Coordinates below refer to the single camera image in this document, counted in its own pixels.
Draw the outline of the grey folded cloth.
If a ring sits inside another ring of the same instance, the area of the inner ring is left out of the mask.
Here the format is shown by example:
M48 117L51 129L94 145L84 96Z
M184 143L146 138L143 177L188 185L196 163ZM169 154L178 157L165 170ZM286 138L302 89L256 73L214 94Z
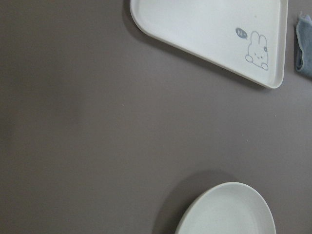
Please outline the grey folded cloth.
M297 57L295 69L301 75L312 77L312 19L309 15L298 18L296 25Z

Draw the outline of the cream round plate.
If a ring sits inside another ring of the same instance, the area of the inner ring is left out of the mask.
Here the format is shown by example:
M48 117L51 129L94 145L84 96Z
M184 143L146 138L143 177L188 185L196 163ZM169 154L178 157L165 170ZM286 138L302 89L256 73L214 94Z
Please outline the cream round plate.
M202 193L183 214L177 234L274 234L272 212L254 188L226 182Z

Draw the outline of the cream rabbit tray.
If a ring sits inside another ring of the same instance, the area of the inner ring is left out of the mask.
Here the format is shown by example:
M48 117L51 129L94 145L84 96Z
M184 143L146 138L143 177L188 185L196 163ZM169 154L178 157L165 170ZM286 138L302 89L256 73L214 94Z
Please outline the cream rabbit tray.
M267 88L284 77L286 0L132 0L146 35Z

